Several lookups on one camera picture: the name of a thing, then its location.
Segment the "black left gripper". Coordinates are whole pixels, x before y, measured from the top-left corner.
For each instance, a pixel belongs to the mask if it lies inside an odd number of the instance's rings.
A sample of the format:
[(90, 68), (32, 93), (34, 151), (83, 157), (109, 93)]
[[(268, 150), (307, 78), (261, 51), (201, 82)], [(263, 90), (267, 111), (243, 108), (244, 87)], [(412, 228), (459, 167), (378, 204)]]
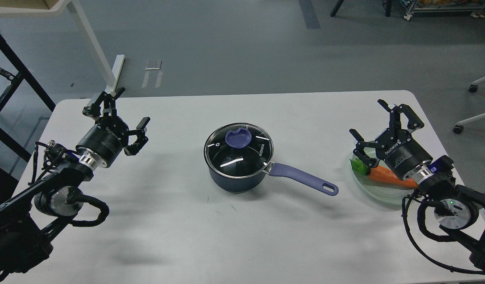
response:
[[(116, 117), (118, 111), (115, 101), (125, 92), (125, 88), (115, 91), (115, 95), (102, 91), (83, 108), (84, 116), (97, 121), (76, 145), (77, 153), (89, 149), (101, 157), (103, 168), (110, 167), (122, 149), (127, 156), (136, 156), (149, 140), (146, 126), (150, 117), (144, 117), (132, 131), (120, 117)], [(136, 141), (128, 144), (129, 136), (136, 136)]]

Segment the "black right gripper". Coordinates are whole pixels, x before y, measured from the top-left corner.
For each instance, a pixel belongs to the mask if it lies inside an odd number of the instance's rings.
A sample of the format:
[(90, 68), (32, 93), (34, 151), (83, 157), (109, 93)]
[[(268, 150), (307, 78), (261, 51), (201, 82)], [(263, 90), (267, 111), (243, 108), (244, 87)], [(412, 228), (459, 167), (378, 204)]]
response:
[[(378, 99), (377, 102), (390, 113), (388, 131), (381, 133), (375, 142), (367, 142), (358, 131), (351, 128), (349, 133), (356, 140), (353, 153), (367, 167), (376, 168), (382, 160), (399, 179), (409, 179), (411, 177), (409, 172), (418, 166), (429, 165), (432, 162), (430, 154), (413, 139), (410, 133), (423, 128), (425, 124), (409, 105), (400, 104), (390, 107), (383, 99)], [(405, 131), (401, 128), (401, 114), (408, 119)], [(376, 149), (377, 158), (369, 157), (365, 148)]]

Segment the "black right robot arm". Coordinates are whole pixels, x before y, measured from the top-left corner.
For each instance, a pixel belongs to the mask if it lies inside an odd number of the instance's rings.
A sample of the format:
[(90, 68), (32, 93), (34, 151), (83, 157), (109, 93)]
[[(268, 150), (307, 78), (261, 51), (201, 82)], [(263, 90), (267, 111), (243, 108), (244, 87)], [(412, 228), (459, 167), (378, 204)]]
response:
[[(389, 113), (388, 127), (370, 142), (350, 129), (356, 139), (354, 155), (370, 169), (382, 161), (399, 180), (416, 182), (413, 192), (402, 199), (401, 216), (410, 242), (422, 256), (452, 273), (485, 275), (485, 194), (456, 184), (453, 160), (448, 156), (432, 160), (414, 140), (412, 132), (423, 128), (424, 123), (410, 106), (389, 106), (383, 99), (378, 103)], [(459, 243), (470, 251), (475, 270), (446, 265), (421, 250), (408, 223), (412, 201), (419, 203), (417, 224), (421, 234), (439, 243)]]

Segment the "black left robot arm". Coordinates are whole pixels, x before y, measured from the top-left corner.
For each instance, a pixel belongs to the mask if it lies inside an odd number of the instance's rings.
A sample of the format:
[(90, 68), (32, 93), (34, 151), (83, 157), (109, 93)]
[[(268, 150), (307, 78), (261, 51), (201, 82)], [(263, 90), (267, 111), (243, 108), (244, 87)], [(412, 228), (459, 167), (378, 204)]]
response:
[(36, 143), (45, 149), (41, 175), (0, 204), (0, 282), (48, 259), (51, 242), (68, 225), (92, 228), (108, 217), (108, 205), (79, 187), (97, 168), (110, 167), (121, 152), (134, 156), (148, 142), (149, 117), (131, 130), (118, 116), (115, 103), (124, 90), (101, 92), (83, 108), (83, 115), (95, 123), (75, 150), (55, 141)]

